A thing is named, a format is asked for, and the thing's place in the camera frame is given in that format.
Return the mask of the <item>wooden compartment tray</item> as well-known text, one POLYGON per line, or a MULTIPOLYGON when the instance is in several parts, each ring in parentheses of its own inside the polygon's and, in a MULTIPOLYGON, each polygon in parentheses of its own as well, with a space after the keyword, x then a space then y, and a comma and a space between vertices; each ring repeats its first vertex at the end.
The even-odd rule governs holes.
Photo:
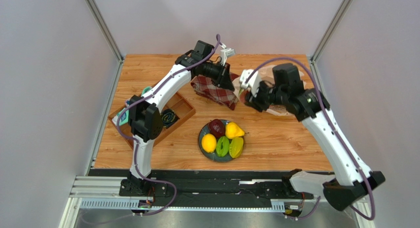
MULTIPOLYGON (((121 106, 116 111, 112 112, 108 116, 108 120, 112 123, 112 125, 116 128, 116 125, 111 121, 112 117, 115 116, 115 114, 120 111, 123 107, 121 106)), ((173 131, 175 131, 177 128, 179 128, 181 125, 183 125, 188 119, 190 119, 195 113, 196 109, 187 101, 186 98, 184 98, 180 93, 176 93, 164 106, 163 108, 164 113, 167 116, 165 116, 164 120, 164 127, 160 133, 160 135, 155 139, 154 144, 159 144, 163 139, 165 139, 168 135, 170 135, 173 131), (169 110, 174 112, 174 116, 172 117, 174 120, 169 123, 169 116, 166 114, 166 112, 169 112, 169 110)), ((121 126, 121 130, 124 134, 132 136, 131 128, 127 124, 124 124, 121 126)), ((126 139, 123 137, 125 142, 133 149, 133 140, 132 139, 126 139)))

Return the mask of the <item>yellow fake pear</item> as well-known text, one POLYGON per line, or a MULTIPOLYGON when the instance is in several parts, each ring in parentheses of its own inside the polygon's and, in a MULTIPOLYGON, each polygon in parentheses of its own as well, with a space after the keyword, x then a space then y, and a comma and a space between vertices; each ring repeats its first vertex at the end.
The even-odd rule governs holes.
POLYGON ((245 135, 245 131, 240 128, 236 123, 234 122, 228 122, 225 126, 225 136, 228 139, 233 139, 235 137, 242 137, 245 135))

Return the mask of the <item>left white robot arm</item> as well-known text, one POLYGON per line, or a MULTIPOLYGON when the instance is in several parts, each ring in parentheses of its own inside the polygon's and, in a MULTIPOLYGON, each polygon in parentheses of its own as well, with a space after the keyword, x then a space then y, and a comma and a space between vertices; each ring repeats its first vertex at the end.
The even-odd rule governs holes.
POLYGON ((121 189, 145 195, 152 184, 151 155, 155 139, 161 134, 164 123, 161 111, 178 90, 194 77, 201 75, 210 78, 212 83, 226 90, 234 90, 227 59, 235 55, 233 48, 221 45, 219 61, 211 61, 216 47, 197 41, 193 50, 179 56, 168 74, 143 96, 132 96, 128 106, 133 137, 133 162, 127 179, 121 182, 121 189))

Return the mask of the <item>yellow fake banana piece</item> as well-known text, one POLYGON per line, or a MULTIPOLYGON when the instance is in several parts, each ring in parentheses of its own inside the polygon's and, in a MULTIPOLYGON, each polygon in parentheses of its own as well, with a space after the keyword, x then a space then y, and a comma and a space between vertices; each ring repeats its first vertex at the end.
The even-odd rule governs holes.
POLYGON ((229 145, 229 155, 232 158, 237 158, 241 155, 244 147, 244 139, 242 137, 235 137, 231 140, 229 145))

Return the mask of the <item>red fake watermelon slice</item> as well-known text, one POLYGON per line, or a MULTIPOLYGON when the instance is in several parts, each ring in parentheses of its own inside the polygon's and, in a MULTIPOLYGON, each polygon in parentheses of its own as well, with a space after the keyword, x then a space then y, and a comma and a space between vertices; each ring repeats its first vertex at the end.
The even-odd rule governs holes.
POLYGON ((240 89, 239 90, 239 101, 242 103, 242 104, 246 104, 246 95, 249 93, 249 91, 248 90, 244 90, 244 89, 240 89))

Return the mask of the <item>yellow fake fruit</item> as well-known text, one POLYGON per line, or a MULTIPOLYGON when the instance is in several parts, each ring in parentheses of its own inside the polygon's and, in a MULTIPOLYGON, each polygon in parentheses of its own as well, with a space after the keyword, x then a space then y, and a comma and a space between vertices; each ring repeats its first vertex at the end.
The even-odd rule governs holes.
POLYGON ((201 147, 207 153, 213 153, 217 147, 217 139, 214 135, 208 133, 202 137, 201 147))

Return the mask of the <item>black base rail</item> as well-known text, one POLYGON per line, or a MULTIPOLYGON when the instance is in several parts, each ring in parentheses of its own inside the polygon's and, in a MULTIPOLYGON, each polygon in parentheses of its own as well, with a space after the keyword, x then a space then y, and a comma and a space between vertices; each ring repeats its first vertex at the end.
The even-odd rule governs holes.
POLYGON ((152 170, 151 186, 145 195, 123 191, 127 169, 92 169, 88 176, 116 177, 118 195, 148 196, 154 206, 210 208, 269 208, 278 199, 300 204, 317 199, 308 192, 292 192, 283 183, 287 171, 152 170))

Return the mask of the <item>red plaid cloth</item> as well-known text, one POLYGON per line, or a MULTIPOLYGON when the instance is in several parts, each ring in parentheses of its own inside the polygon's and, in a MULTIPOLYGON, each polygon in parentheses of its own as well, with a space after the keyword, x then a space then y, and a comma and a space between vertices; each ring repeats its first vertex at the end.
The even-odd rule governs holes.
POLYGON ((210 78, 202 75, 194 77, 190 85, 197 95, 212 100, 219 105, 224 105, 230 110, 234 110, 239 101, 234 91, 217 87, 210 78))

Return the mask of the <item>translucent plastic bag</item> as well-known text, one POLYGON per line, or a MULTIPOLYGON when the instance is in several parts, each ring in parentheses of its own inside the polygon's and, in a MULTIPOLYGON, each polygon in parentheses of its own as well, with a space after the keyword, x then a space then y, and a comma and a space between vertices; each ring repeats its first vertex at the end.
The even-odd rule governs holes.
MULTIPOLYGON (((282 105, 271 105, 265 112, 275 116, 288 116, 299 112, 296 98, 305 92, 305 83, 301 72, 292 63, 269 65, 258 70, 262 81, 278 86, 282 96, 282 105)), ((235 79, 235 95, 239 97, 239 78, 235 79)))

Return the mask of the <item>blue ceramic plate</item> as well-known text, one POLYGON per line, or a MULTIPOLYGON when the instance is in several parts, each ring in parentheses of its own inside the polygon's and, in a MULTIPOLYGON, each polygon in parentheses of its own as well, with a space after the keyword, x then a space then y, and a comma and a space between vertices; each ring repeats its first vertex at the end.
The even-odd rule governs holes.
MULTIPOLYGON (((228 121, 228 120, 221 120, 221 121, 224 123, 224 125, 225 125, 225 126, 226 126, 226 124, 227 124, 228 122, 231 122, 231 121, 228 121)), ((204 135, 206 135, 206 134, 210 133, 209 128, 208 128, 208 123, 207 123, 205 126, 203 126, 203 128, 201 129, 201 131, 200 131, 200 133, 199 133, 199 136, 198 136, 198 146, 199 146, 200 151, 203 153, 203 155, 204 155, 205 157, 207 157, 208 159, 210 159, 210 160, 211 160, 211 161, 213 161, 213 162, 226 163, 226 162, 229 162, 229 161, 234 160, 234 158, 232 158, 232 157, 229 155, 229 152, 227 153, 227 155, 226 155, 226 156, 224 156, 224 157, 219 157, 219 156, 216 154, 216 151, 214 151, 213 153, 207 153, 207 152, 205 152, 205 151, 202 149, 202 147, 201 147, 201 140, 202 140, 202 137, 203 137, 204 135)))

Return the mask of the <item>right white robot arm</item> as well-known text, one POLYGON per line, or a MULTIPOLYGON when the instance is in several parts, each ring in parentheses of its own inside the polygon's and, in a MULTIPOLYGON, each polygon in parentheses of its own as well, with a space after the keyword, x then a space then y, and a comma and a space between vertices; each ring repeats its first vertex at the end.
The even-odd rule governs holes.
POLYGON ((312 134, 327 156, 334 173, 313 174, 295 169, 282 177, 287 195, 310 193, 323 196, 343 211, 385 181, 358 156, 334 119, 330 105, 315 88, 306 89, 297 66, 286 63, 272 69, 274 85, 269 86, 257 71, 244 70, 240 89, 246 90, 245 104, 259 112, 281 105, 312 134))

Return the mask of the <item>aluminium frame rail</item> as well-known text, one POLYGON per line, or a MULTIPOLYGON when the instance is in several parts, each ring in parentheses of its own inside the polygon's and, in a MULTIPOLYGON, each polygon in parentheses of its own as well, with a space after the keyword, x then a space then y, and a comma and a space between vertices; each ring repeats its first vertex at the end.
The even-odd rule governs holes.
POLYGON ((316 197, 305 193, 287 197, 280 179, 175 179, 176 188, 155 184, 144 195, 125 186, 122 177, 77 177, 71 198, 81 208, 156 211, 287 212, 302 210, 316 197))

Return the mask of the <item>green fake fruit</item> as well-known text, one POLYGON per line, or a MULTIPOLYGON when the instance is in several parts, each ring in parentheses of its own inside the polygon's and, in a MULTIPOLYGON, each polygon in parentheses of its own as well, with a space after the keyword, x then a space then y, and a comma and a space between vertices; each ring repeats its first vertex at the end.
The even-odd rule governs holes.
POLYGON ((230 147, 230 141, 226 136, 222 136, 217 140, 217 145, 216 145, 216 154, 219 157, 224 157, 227 155, 228 151, 229 151, 229 147, 230 147))

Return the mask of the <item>dark red fake fruit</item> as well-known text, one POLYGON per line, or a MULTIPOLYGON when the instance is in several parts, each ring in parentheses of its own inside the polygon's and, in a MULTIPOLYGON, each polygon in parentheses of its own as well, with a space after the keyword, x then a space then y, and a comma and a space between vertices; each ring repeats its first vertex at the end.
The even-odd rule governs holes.
POLYGON ((220 119, 214 119, 208 123, 210 134, 216 138, 225 136, 225 125, 220 119))

